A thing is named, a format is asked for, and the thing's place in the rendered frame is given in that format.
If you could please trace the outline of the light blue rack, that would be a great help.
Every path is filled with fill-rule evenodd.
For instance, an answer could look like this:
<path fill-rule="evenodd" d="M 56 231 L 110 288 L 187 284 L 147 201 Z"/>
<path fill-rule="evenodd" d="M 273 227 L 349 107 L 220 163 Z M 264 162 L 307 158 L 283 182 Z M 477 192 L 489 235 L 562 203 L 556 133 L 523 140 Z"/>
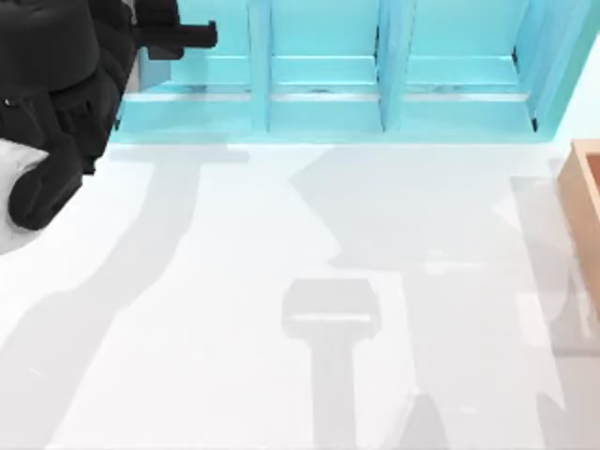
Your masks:
<path fill-rule="evenodd" d="M 544 143 L 600 0 L 178 0 L 217 46 L 141 52 L 114 143 Z"/>

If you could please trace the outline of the shallow salmon-coloured box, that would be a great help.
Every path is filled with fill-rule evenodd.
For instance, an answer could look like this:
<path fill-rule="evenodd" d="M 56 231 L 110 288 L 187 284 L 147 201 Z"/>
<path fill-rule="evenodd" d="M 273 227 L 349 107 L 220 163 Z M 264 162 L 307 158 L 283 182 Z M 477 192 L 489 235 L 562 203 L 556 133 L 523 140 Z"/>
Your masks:
<path fill-rule="evenodd" d="M 594 332 L 600 337 L 600 138 L 570 142 L 557 189 Z"/>

